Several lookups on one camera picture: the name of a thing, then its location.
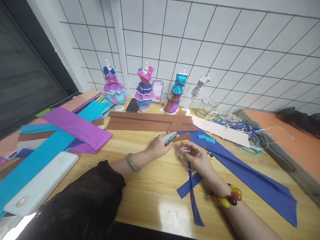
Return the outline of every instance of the pink bow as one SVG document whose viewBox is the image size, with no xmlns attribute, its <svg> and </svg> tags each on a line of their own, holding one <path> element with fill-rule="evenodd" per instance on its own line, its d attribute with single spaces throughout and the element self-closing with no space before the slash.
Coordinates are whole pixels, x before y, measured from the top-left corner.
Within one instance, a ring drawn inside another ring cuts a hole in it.
<svg viewBox="0 0 320 240">
<path fill-rule="evenodd" d="M 107 84 L 110 84 L 110 83 L 119 83 L 118 78 L 115 77 L 115 76 L 112 75 L 112 74 L 109 74 L 109 76 L 106 77 L 106 80 L 107 80 Z"/>
<path fill-rule="evenodd" d="M 144 84 L 148 85 L 149 82 L 151 81 L 151 76 L 152 76 L 152 73 L 154 72 L 154 68 L 152 66 L 149 66 L 149 70 L 148 72 L 143 75 L 143 77 L 146 79 L 146 81 L 144 81 L 143 79 L 141 80 Z"/>
</svg>

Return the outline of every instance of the hand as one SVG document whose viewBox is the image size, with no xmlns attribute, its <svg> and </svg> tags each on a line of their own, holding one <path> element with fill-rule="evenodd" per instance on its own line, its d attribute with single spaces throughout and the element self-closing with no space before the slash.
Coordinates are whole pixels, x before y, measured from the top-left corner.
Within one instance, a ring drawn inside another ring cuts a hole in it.
<svg viewBox="0 0 320 240">
<path fill-rule="evenodd" d="M 193 164 L 201 176 L 207 178 L 216 173 L 207 155 L 207 150 L 193 142 L 181 142 L 180 146 L 181 155 Z M 189 150 L 191 153 L 182 152 L 183 150 Z"/>
<path fill-rule="evenodd" d="M 177 132 L 172 133 L 164 133 L 156 137 L 152 143 L 148 146 L 148 148 L 144 151 L 151 161 L 158 159 L 165 155 L 171 149 L 173 142 L 169 143 L 165 146 L 166 141 L 173 135 L 177 134 Z"/>
</svg>

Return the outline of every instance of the white dress form base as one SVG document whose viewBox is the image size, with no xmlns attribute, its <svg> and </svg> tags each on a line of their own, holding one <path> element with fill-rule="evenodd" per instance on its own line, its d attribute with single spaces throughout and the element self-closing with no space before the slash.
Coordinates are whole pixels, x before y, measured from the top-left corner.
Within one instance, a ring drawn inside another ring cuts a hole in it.
<svg viewBox="0 0 320 240">
<path fill-rule="evenodd" d="M 182 108 L 182 111 L 186 111 L 187 113 L 190 113 L 190 110 L 188 108 Z"/>
<path fill-rule="evenodd" d="M 142 112 L 146 112 L 146 111 L 149 110 L 149 107 L 142 107 L 142 106 L 140 106 L 139 109 L 140 109 L 140 111 L 142 111 Z"/>
<path fill-rule="evenodd" d="M 123 105 L 117 105 L 117 106 L 114 107 L 114 110 L 123 111 L 124 110 L 124 106 Z"/>
</svg>

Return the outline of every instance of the orange surface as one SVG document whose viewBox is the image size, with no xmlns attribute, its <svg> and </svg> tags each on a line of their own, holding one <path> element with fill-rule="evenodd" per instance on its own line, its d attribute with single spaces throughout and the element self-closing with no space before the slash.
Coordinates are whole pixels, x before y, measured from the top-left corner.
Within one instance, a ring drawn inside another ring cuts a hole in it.
<svg viewBox="0 0 320 240">
<path fill-rule="evenodd" d="M 273 127 L 265 132 L 287 151 L 309 174 L 320 182 L 320 140 L 311 137 L 291 125 L 279 120 L 274 113 L 256 110 L 244 110 L 250 118 L 259 123 L 262 129 L 278 126 L 287 130 L 294 138 L 282 129 Z"/>
</svg>

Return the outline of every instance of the person's left hand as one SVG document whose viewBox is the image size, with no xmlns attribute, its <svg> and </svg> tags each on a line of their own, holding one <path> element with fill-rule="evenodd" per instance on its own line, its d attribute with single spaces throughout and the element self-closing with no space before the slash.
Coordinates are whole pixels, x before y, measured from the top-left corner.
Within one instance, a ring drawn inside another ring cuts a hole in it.
<svg viewBox="0 0 320 240">
<path fill-rule="evenodd" d="M 166 141 L 173 135 L 177 134 L 177 132 L 172 133 L 164 133 L 157 136 L 152 143 L 148 146 L 148 148 L 144 151 L 148 158 L 153 161 L 165 155 L 171 149 L 173 142 L 169 143 L 165 146 Z"/>
</svg>

